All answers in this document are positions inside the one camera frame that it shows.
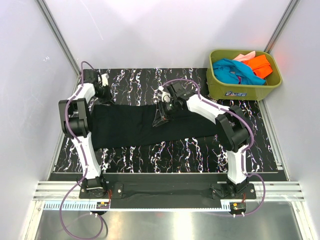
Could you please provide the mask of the black t-shirt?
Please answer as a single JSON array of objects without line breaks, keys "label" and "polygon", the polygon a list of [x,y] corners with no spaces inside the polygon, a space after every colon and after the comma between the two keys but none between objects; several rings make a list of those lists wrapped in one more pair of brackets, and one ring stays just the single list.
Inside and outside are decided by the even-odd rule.
[{"label": "black t-shirt", "polygon": [[186,138],[218,134],[217,126],[205,117],[181,110],[173,120],[153,126],[156,105],[96,104],[91,113],[94,150],[153,145]]}]

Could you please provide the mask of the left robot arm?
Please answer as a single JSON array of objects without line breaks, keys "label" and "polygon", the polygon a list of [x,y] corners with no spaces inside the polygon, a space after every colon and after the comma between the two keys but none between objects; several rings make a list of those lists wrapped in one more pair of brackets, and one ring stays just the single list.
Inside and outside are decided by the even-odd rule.
[{"label": "left robot arm", "polygon": [[109,193],[92,143],[88,103],[94,97],[106,102],[113,100],[108,74],[95,71],[92,79],[82,80],[69,98],[58,102],[62,132],[72,141],[82,167],[82,178],[77,183],[81,199],[104,198]]}]

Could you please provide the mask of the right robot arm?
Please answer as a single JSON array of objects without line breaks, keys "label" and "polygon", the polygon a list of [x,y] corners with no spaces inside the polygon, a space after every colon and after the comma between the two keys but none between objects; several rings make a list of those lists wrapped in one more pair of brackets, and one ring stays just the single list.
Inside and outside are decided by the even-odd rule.
[{"label": "right robot arm", "polygon": [[229,195],[236,199],[243,195],[249,184],[245,157],[253,137],[241,109],[237,106],[219,105],[192,92],[179,95],[160,90],[158,96],[152,123],[154,127],[171,121],[173,114],[180,110],[198,114],[215,125],[220,145],[226,150],[228,162],[227,180],[221,187],[220,196]]}]

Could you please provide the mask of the black marbled table mat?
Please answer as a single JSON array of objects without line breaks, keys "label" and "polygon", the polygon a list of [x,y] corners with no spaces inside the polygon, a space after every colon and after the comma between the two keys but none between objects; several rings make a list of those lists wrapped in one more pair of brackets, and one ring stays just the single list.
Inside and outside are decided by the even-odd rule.
[{"label": "black marbled table mat", "polygon": [[[206,68],[123,68],[100,69],[108,75],[114,101],[119,105],[150,105],[158,86],[173,79],[196,90],[193,82],[208,96]],[[256,101],[220,100],[225,106],[239,106],[250,122],[254,145],[246,153],[249,172],[277,171],[260,106]],[[163,141],[145,146],[100,149],[97,161],[104,173],[223,173],[228,169],[227,154],[216,136]]]}]

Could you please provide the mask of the blue t-shirt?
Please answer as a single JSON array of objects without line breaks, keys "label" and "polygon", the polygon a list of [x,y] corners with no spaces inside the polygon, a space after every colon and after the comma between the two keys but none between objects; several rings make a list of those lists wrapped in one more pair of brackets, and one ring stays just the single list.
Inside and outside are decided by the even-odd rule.
[{"label": "blue t-shirt", "polygon": [[212,64],[214,76],[224,84],[263,86],[266,81],[256,76],[246,64],[223,58]]}]

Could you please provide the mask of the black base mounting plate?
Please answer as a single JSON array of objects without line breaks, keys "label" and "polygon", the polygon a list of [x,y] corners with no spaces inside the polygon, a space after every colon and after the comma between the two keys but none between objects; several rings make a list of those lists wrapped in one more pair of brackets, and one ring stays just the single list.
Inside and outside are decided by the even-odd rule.
[{"label": "black base mounting plate", "polygon": [[239,193],[227,192],[225,173],[105,173],[111,190],[111,209],[159,210],[213,209],[222,200],[250,201],[253,184]]}]

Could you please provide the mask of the olive green plastic bin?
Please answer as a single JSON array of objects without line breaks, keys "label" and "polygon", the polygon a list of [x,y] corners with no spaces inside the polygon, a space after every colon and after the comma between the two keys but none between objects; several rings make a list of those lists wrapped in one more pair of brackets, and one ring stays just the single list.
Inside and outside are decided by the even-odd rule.
[{"label": "olive green plastic bin", "polygon": [[275,59],[263,51],[216,49],[209,55],[207,85],[215,100],[263,100],[282,83]]}]

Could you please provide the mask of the pink t-shirt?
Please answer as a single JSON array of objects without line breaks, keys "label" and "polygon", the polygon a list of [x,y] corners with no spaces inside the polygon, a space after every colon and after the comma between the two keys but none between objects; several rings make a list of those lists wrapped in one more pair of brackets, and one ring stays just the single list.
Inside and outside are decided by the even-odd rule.
[{"label": "pink t-shirt", "polygon": [[239,54],[233,60],[238,62],[249,61],[256,57],[256,51],[251,51],[247,54]]}]

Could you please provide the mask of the orange t-shirt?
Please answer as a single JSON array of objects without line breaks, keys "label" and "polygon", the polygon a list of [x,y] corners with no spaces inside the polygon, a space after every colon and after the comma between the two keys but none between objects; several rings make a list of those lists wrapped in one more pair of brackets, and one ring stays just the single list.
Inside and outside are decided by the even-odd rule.
[{"label": "orange t-shirt", "polygon": [[271,64],[265,55],[256,56],[250,60],[244,61],[243,63],[249,66],[253,73],[261,79],[266,78],[273,72]]}]

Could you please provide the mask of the left aluminium frame post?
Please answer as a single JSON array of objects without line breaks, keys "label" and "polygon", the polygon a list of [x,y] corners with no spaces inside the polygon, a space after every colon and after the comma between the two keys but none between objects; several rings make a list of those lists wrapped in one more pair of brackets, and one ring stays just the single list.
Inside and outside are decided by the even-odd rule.
[{"label": "left aluminium frame post", "polygon": [[37,4],[40,12],[42,13],[45,21],[47,22],[51,32],[53,33],[58,45],[60,46],[60,49],[62,50],[63,54],[65,55],[68,63],[70,64],[72,70],[74,73],[79,77],[81,74],[80,67],[77,64],[77,61],[75,60],[70,48],[67,45],[67,42],[65,41],[62,32],[60,31],[58,24],[51,13],[47,3],[45,0],[35,0],[35,3]]}]

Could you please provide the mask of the aluminium frame post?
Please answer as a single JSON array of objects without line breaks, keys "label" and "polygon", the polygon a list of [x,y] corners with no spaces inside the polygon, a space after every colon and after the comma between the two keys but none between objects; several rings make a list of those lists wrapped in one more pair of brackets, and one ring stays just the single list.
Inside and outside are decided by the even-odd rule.
[{"label": "aluminium frame post", "polygon": [[60,49],[62,50],[63,54],[65,55],[68,63],[70,64],[72,70],[74,73],[79,77],[81,74],[80,67],[77,64],[77,61],[75,60],[70,48],[67,45],[67,42],[65,41],[62,32],[60,31],[58,24],[51,13],[47,3],[45,0],[35,0],[35,3],[37,4],[40,12],[42,13],[45,21],[47,22],[51,32],[53,33],[58,45],[60,46]]},{"label": "aluminium frame post", "polygon": [[279,40],[282,32],[284,31],[287,23],[289,22],[291,16],[298,7],[300,0],[290,0],[287,7],[285,8],[278,24],[276,25],[271,37],[269,38],[264,52],[270,54],[273,48],[275,47],[277,41]]}]

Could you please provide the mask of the right aluminium frame post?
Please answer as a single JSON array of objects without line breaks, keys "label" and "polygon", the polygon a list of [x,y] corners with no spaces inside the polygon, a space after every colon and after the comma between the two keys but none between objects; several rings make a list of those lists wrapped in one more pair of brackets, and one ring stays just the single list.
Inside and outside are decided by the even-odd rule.
[{"label": "right aluminium frame post", "polygon": [[287,23],[289,22],[291,16],[298,7],[300,0],[290,0],[287,7],[285,8],[278,24],[276,25],[271,37],[269,38],[264,52],[270,54],[273,48],[275,47],[277,41],[279,40],[282,32],[284,31]]}]

